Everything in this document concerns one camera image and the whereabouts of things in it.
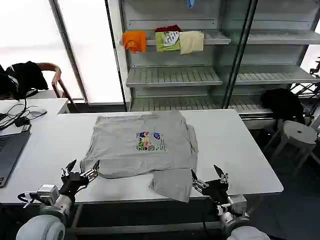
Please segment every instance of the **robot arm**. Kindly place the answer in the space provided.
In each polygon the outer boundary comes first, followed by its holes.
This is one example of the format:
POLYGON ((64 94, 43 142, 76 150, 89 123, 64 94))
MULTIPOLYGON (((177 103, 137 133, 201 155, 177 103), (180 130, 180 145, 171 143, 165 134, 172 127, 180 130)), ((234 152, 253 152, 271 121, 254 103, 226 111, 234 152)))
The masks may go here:
POLYGON ((227 240, 270 240, 264 233, 249 226, 250 219, 246 213, 247 200, 239 195, 228 195, 228 173, 213 165, 219 178, 203 182, 192 172, 192 186, 204 196, 209 196, 213 209, 220 218, 223 234, 227 240))
MULTIPOLYGON (((16 240, 63 240, 70 208, 75 195, 85 189, 98 176, 99 161, 87 172, 71 172, 76 160, 62 169, 63 185, 58 191, 55 185, 42 185, 37 192, 22 193, 18 196, 26 202, 24 207, 37 200, 43 203, 40 214, 31 218, 18 231, 16 240)), ((214 165, 219 179, 203 182, 192 172, 192 186, 204 196, 209 196, 216 214, 220 218, 227 240, 270 240, 269 237, 249 226, 246 213, 247 200, 243 195, 228 196, 228 174, 214 165)))
POLYGON ((38 216, 24 224, 16 235, 16 240, 63 240, 70 208, 75 204, 75 195, 85 189, 99 172, 99 161, 86 172, 72 172, 77 160, 62 169, 63 185, 58 191, 55 185, 42 185, 37 192, 19 194, 26 202, 24 208, 37 200, 41 206, 38 216))

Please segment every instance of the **red cloth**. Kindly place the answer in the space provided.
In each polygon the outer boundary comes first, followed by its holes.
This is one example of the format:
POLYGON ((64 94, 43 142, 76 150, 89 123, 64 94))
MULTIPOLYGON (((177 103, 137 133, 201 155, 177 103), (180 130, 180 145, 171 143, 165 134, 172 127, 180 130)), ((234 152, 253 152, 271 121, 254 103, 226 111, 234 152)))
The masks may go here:
POLYGON ((178 25, 173 25, 173 26, 165 26, 165 27, 159 27, 155 29, 156 33, 159 32, 183 32, 178 25))

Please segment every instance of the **yellow cloth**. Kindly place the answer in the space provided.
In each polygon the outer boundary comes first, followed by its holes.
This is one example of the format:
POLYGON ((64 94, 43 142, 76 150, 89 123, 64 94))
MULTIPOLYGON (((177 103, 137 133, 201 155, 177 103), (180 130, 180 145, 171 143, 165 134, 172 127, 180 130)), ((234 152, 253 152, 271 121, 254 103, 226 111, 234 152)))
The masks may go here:
POLYGON ((170 31, 166 32, 156 32, 155 33, 155 42, 156 42, 156 51, 157 52, 170 52, 180 49, 179 38, 172 45, 165 44, 165 38, 170 35, 170 31))
POLYGON ((182 31, 179 33, 180 54, 189 54, 204 50, 205 35, 201 31, 182 31))

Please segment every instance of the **orange cloth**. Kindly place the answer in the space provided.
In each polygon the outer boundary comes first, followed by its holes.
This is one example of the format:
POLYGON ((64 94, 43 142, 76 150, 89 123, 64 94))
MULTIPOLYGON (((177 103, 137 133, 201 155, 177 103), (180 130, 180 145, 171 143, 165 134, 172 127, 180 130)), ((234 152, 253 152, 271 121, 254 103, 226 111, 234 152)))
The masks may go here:
POLYGON ((145 31, 129 31, 122 35, 124 49, 130 49, 135 54, 138 52, 146 52, 147 50, 147 34, 145 31))

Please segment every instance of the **laptop keyboard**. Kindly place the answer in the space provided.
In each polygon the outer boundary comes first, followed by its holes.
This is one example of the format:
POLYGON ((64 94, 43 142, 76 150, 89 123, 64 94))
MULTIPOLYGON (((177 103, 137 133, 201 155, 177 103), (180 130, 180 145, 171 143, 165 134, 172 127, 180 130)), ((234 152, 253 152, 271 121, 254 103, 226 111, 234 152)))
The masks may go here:
POLYGON ((8 140, 9 140, 9 137, 0 137, 0 152, 2 152, 8 140))

